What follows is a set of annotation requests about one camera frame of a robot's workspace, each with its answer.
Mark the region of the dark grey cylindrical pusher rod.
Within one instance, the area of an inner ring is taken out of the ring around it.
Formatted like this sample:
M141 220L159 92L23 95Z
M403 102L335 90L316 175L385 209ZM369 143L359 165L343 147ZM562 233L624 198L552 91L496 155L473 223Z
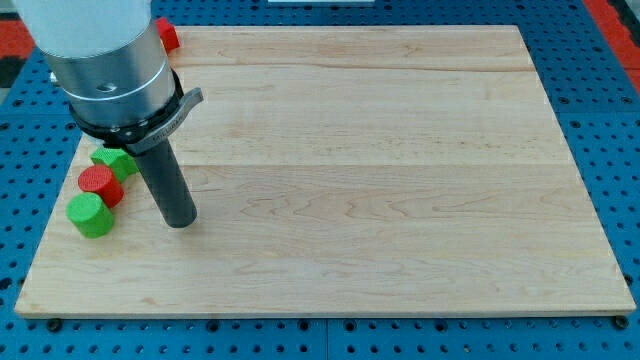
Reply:
M165 223L185 228L197 217L197 208L168 140L133 156Z

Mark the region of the black clamp ring with lever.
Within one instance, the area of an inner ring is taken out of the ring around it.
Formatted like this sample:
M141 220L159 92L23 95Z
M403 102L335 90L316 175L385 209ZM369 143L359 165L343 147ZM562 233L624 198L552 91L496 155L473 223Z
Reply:
M97 139L104 147L120 148L133 154L148 151L167 140L186 120L189 112L204 101L200 88L194 88L185 94L177 72L173 69L171 71L175 91L170 100L151 116L132 125L91 124L72 105L69 105L70 114L85 134Z

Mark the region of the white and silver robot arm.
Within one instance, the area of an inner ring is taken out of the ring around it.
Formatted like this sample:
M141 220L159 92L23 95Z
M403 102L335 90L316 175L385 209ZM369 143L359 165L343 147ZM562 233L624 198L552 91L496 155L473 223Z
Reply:
M14 0L80 129L133 157L164 221L197 217L170 135L203 100L172 69L150 0Z

